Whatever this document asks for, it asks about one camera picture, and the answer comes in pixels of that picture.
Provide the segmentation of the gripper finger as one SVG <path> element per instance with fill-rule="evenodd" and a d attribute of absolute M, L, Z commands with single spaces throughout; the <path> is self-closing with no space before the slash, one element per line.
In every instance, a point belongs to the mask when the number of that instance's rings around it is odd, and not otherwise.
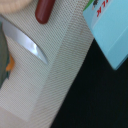
<path fill-rule="evenodd" d="M 9 50 L 7 41 L 2 29 L 2 23 L 0 22 L 0 88 L 6 78 L 9 77 L 8 71 L 6 70 L 9 64 Z"/>

